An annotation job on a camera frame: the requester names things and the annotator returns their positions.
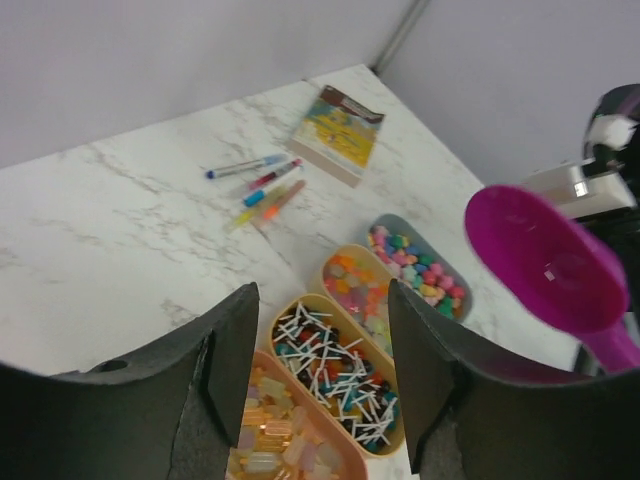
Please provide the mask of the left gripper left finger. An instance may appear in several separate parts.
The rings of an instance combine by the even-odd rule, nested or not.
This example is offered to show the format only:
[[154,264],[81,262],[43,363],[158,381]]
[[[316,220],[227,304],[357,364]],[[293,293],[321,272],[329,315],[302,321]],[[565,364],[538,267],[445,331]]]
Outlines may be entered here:
[[1,368],[5,479],[221,479],[239,440],[259,316],[246,284],[87,372]]

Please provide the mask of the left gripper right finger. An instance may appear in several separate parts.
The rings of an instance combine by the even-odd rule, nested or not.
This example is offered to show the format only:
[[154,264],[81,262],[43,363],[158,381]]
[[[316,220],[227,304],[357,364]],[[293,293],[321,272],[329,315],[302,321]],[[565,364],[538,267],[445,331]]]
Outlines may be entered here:
[[423,479],[635,479],[639,373],[522,357],[399,281],[388,309],[411,470]]

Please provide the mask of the magenta plastic scoop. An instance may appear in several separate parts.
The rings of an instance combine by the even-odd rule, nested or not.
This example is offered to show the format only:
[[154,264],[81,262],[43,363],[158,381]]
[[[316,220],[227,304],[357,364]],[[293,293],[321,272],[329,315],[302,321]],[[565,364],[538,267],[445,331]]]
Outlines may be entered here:
[[510,185],[476,192],[464,226],[479,259],[532,315],[579,340],[608,372],[638,367],[623,322],[626,275],[608,246],[541,196]]

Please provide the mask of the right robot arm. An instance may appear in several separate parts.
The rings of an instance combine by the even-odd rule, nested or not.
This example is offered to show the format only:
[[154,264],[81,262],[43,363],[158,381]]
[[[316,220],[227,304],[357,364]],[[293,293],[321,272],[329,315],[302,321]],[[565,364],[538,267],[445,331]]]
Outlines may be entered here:
[[582,224],[639,281],[639,85],[605,93],[588,121],[582,159],[533,174],[522,185]]

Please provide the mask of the peach tray of gummy candies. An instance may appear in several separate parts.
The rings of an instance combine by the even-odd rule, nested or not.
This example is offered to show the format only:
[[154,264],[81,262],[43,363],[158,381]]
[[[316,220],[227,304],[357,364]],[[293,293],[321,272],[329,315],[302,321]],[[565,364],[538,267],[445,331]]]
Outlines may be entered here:
[[366,480],[367,467],[337,429],[270,355],[254,353],[228,479]]

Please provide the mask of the tan tray of lollipops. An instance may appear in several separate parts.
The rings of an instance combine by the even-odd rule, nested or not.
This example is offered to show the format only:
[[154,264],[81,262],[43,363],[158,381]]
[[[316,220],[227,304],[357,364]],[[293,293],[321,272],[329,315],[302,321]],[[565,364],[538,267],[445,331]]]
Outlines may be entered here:
[[395,454],[405,433],[395,369],[338,305],[304,294],[276,315],[271,355],[361,454]]

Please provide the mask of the grey tray of colourful stars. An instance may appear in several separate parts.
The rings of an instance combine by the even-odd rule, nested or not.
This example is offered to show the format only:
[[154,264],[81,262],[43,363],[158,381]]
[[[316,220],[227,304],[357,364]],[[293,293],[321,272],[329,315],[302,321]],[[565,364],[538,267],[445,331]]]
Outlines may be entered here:
[[467,282],[406,220],[383,214],[366,229],[364,245],[423,300],[461,323],[472,306]]

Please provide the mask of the tan tray of translucent stars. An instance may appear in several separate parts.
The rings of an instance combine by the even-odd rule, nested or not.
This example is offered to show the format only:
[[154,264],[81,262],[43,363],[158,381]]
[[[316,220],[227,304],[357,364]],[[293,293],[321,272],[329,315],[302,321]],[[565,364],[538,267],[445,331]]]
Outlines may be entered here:
[[333,300],[366,332],[378,350],[393,361],[388,291],[392,277],[365,247],[340,246],[311,276],[309,291]]

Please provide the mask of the red blue pen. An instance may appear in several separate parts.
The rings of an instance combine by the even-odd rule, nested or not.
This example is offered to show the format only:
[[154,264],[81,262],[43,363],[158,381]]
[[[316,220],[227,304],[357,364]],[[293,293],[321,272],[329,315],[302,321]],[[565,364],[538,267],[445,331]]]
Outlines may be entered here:
[[254,180],[253,182],[251,182],[248,185],[248,189],[250,191],[254,191],[256,189],[259,189],[263,186],[265,186],[266,184],[268,184],[269,182],[274,181],[275,179],[282,177],[283,175],[287,174],[288,172],[294,170],[295,168],[299,167],[302,165],[302,160],[301,159],[295,159],[279,168],[277,168],[276,170],[273,170],[271,172],[269,172],[268,174]]

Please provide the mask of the yellow illustrated book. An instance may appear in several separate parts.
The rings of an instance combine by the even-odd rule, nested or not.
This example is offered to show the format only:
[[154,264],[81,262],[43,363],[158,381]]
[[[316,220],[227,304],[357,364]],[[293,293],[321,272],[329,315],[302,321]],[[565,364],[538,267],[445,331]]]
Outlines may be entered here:
[[369,163],[385,115],[326,85],[285,142],[294,155],[350,187]]

